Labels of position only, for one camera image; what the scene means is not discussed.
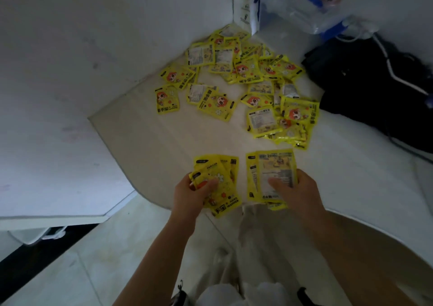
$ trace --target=white floor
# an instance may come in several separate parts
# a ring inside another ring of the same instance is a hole
[[[287,251],[301,285],[321,305],[350,305],[325,260],[289,211],[263,208],[263,220]],[[49,265],[3,305],[109,306],[131,277],[170,212],[137,196]],[[188,290],[212,261],[218,247],[235,246],[242,210],[214,219],[200,215],[187,244],[179,280]]]

